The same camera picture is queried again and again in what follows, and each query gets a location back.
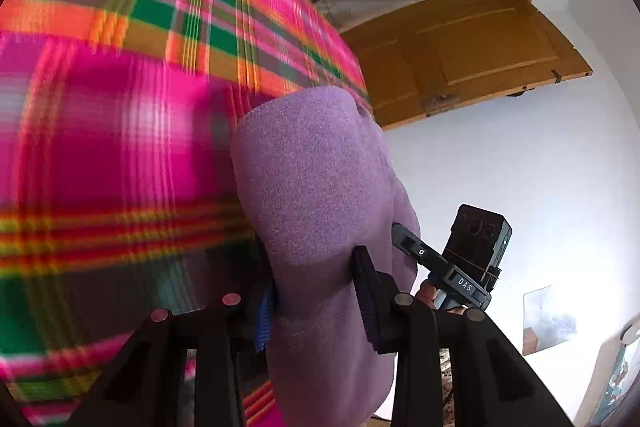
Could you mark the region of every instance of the framed picture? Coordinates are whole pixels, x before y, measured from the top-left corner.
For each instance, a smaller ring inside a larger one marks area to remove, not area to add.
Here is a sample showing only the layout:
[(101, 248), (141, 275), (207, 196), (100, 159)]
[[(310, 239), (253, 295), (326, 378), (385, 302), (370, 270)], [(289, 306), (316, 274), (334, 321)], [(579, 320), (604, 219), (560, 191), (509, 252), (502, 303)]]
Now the framed picture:
[(589, 427), (600, 427), (618, 409), (640, 374), (640, 323), (623, 332), (607, 386)]
[(524, 295), (522, 354), (530, 355), (571, 340), (577, 334), (572, 297), (566, 289), (547, 286)]

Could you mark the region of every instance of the bolt head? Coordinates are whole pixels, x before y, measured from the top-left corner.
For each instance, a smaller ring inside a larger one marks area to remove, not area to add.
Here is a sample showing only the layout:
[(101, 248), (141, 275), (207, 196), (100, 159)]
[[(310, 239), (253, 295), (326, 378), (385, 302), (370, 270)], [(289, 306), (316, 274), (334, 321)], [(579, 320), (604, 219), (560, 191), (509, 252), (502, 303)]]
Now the bolt head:
[(473, 321), (473, 322), (482, 322), (486, 317), (484, 312), (482, 310), (479, 310), (478, 308), (468, 309), (465, 315), (468, 317), (470, 321)]
[(398, 306), (411, 306), (414, 303), (414, 298), (409, 293), (399, 293), (394, 297), (394, 301)]
[(236, 306), (240, 303), (242, 297), (238, 293), (228, 293), (222, 298), (222, 303), (225, 306)]
[(165, 308), (158, 308), (151, 312), (150, 317), (153, 322), (163, 322), (169, 318), (169, 310)]

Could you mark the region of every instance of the purple foam pad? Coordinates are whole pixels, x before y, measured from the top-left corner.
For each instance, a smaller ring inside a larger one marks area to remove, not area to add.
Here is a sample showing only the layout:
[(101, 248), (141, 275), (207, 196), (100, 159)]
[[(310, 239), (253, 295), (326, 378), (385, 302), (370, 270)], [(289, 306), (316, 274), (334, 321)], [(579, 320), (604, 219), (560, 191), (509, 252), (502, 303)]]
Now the purple foam pad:
[(393, 221), (420, 231), (382, 131), (348, 92), (317, 87), (248, 113), (231, 154), (276, 282), (267, 356), (286, 425), (357, 427), (386, 398), (394, 358), (367, 342), (351, 251), (366, 245), (402, 291), (417, 272), (391, 244)]

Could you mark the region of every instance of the white wall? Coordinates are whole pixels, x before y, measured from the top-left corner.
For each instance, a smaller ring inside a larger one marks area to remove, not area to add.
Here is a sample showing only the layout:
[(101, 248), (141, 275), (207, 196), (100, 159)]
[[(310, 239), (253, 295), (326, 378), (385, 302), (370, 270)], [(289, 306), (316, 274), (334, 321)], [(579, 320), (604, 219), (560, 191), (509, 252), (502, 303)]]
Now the white wall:
[(569, 0), (569, 11), (609, 64), (640, 122), (640, 12), (633, 0)]
[(442, 251), (462, 203), (510, 222), (488, 311), (511, 342), (522, 346), (524, 293), (558, 284), (575, 296), (578, 337), (527, 357), (573, 418), (600, 345), (640, 312), (640, 130), (593, 43), (566, 13), (550, 15), (594, 68), (591, 78), (385, 136), (432, 247)]

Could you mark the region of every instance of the black metal bracket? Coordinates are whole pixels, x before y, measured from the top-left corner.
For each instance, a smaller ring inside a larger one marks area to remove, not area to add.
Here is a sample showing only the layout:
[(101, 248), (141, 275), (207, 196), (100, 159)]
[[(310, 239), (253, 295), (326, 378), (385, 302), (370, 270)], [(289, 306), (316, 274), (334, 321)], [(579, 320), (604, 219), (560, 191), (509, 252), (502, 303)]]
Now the black metal bracket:
[(430, 271), (430, 281), (450, 296), (450, 307), (465, 305), (487, 309), (491, 293), (400, 223), (391, 227), (391, 242)]
[[(187, 352), (197, 350), (194, 427), (245, 427), (239, 355), (256, 353), (270, 269), (244, 295), (182, 315), (153, 311), (111, 360), (65, 427), (175, 427)], [(0, 382), (0, 426), (31, 427)]]
[(442, 427), (439, 349), (450, 351), (456, 427), (572, 427), (551, 393), (480, 309), (431, 310), (376, 271), (365, 247), (351, 257), (367, 339), (398, 353), (392, 427)]

